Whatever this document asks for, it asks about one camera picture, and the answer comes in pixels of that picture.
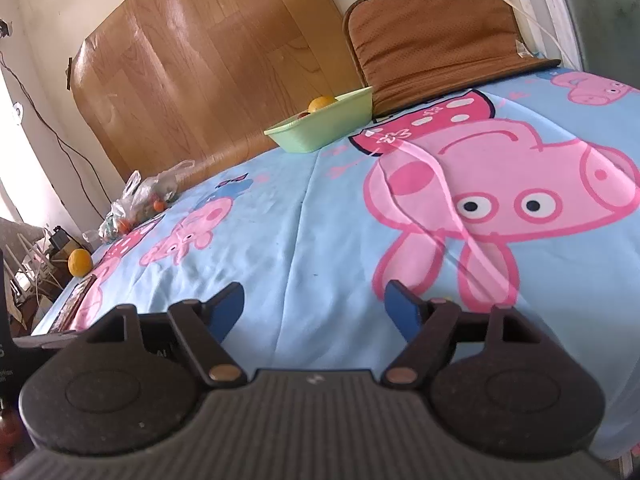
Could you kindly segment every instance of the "ribbed black surface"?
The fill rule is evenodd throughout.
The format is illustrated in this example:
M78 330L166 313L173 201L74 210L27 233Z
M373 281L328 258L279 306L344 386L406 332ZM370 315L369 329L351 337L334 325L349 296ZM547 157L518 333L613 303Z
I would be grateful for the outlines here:
M210 394L179 433L112 458L48 450L10 480L554 480L610 479L587 454L522 463L451 439L412 393L368 372L261 372L239 390Z

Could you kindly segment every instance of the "metal screw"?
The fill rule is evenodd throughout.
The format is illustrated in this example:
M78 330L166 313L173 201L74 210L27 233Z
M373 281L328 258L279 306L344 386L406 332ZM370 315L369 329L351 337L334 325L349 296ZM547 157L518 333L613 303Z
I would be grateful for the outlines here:
M392 384L411 384L418 378L418 374L412 368L391 368L386 373L386 380Z
M241 375L242 370L234 365L218 365L209 370L209 377L214 381L223 381L225 383L231 383L239 379Z

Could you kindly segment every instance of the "plastic bag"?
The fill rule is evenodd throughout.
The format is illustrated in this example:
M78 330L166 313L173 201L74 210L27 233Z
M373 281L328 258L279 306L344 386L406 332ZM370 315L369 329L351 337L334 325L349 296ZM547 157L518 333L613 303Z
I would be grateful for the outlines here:
M134 171L122 196L111 204L111 211L98 228L98 236L105 243L113 242L161 212L176 196L178 176L192 170L195 164L194 160L184 160L145 180L139 171ZM89 241L88 238L95 238L95 232L82 236Z
M84 233L82 233L82 238L84 238L84 241L90 244L91 246L94 246L94 242L98 243L102 241L102 238L100 237L100 233L95 229L92 229L90 231L85 231Z

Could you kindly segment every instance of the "cartoon pig eye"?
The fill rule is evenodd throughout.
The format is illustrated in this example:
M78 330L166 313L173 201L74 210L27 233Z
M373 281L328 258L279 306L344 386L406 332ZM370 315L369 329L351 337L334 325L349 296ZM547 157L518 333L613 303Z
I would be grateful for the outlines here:
M548 190L529 190L516 198L516 213L533 223L545 223L558 217L562 211L560 197Z
M456 209L462 218L471 222L486 221L497 212L495 198L484 194L468 194L455 199Z

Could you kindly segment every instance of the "circular knob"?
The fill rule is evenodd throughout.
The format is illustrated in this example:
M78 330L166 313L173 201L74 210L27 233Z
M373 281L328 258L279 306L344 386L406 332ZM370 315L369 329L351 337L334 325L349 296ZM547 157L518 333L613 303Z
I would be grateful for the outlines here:
M485 348L443 368L429 398L454 436L511 459L556 458L587 446L604 412L595 380L551 345Z
M191 413L194 379L147 352L137 322L135 311L112 311L27 381L20 414L40 446L79 455L131 452L162 440Z

